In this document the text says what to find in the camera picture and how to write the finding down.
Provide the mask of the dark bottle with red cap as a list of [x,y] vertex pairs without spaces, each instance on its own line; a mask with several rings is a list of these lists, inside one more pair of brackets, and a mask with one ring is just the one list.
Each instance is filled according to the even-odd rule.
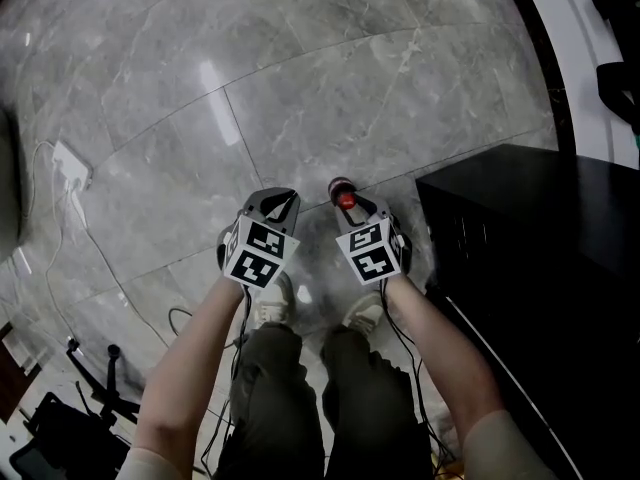
[[356,188],[346,177],[336,177],[328,185],[331,203],[340,210],[350,210],[356,205]]

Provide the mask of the dark brown wooden cabinet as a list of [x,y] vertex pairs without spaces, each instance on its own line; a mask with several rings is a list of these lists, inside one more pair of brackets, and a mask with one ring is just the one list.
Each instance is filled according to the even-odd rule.
[[20,366],[3,340],[13,331],[7,322],[0,328],[0,421],[7,423],[17,409],[21,399],[42,371],[41,365],[35,362],[29,372]]

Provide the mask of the black bag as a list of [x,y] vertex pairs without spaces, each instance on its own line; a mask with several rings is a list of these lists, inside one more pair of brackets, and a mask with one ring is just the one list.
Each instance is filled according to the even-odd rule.
[[640,137],[640,71],[626,62],[611,62],[596,68],[596,78],[602,103]]

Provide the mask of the white power strip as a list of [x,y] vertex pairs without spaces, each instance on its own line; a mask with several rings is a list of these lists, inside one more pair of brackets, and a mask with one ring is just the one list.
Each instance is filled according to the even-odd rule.
[[52,161],[72,189],[86,190],[92,182],[92,168],[68,145],[59,140],[54,145]]

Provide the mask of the person's right shoe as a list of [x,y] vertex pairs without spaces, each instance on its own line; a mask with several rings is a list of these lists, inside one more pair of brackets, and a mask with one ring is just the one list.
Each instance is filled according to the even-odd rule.
[[384,315],[383,301],[378,291],[362,296],[347,311],[338,330],[355,332],[369,338]]

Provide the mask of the black office chair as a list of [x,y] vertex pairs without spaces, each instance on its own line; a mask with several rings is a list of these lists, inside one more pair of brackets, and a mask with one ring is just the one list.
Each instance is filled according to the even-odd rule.
[[111,428],[119,416],[135,424],[140,405],[121,397],[116,386],[116,363],[121,350],[107,347],[107,381],[101,384],[78,360],[80,344],[71,338],[66,356],[102,404],[100,412],[82,411],[47,393],[34,415],[25,422],[31,440],[9,457],[20,480],[115,480],[131,448]]

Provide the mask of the person's dark olive trousers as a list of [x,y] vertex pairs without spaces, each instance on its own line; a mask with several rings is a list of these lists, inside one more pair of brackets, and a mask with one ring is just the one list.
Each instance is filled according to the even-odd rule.
[[267,323],[243,347],[231,387],[235,429],[215,480],[433,480],[408,373],[338,325],[321,358],[321,396],[300,363],[302,339]]

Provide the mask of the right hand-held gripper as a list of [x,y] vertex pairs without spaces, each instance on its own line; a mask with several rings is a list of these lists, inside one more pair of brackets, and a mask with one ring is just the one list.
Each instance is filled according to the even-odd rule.
[[377,283],[411,268],[412,243],[391,217],[387,202],[356,192],[355,200],[367,224],[353,230],[347,210],[335,206],[341,236],[336,242],[362,285]]

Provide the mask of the person's right forearm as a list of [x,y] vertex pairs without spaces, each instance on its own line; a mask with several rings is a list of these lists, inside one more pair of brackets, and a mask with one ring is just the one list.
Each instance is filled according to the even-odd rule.
[[464,443],[482,418],[504,408],[489,364],[405,275],[389,279],[386,295],[403,318]]

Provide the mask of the person's left forearm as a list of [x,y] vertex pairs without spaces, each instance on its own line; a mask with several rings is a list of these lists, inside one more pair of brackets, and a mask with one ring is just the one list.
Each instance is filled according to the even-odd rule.
[[185,480],[191,478],[198,433],[243,298],[240,284],[216,280],[145,386],[133,445],[167,460]]

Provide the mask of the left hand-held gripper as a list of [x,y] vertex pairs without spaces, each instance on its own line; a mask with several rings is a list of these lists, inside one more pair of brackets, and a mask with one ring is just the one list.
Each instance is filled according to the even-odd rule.
[[256,289],[271,284],[300,244],[293,237],[300,204],[300,196],[290,188],[252,193],[244,203],[244,215],[219,236],[216,258],[222,274]]

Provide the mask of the person's shoe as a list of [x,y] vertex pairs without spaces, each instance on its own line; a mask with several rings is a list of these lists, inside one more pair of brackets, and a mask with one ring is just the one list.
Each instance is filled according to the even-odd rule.
[[355,332],[369,338],[384,315],[383,301],[378,291],[362,296],[347,311],[338,330]]
[[288,325],[295,310],[293,286],[289,276],[281,272],[256,296],[252,309],[255,328],[271,323]]

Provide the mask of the person's left shoe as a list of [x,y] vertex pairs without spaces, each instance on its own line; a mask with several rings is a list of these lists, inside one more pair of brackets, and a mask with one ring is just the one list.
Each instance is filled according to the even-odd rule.
[[271,323],[288,325],[295,310],[293,286],[289,276],[281,272],[256,296],[252,309],[255,328]]

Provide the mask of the black mini fridge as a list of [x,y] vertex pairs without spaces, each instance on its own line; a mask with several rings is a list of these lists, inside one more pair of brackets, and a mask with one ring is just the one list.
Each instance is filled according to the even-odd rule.
[[561,480],[640,480],[640,171],[500,145],[416,182],[427,292]]

